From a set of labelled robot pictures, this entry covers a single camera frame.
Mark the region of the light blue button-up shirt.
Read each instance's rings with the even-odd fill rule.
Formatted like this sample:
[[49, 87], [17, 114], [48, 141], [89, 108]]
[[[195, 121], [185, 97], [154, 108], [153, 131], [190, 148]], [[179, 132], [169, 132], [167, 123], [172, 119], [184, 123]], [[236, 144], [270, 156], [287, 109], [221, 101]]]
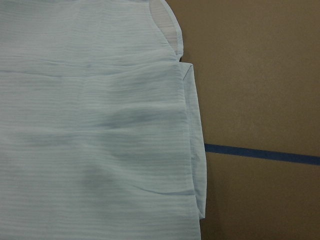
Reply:
[[164, 0], [0, 3], [0, 237], [199, 240], [194, 67]]

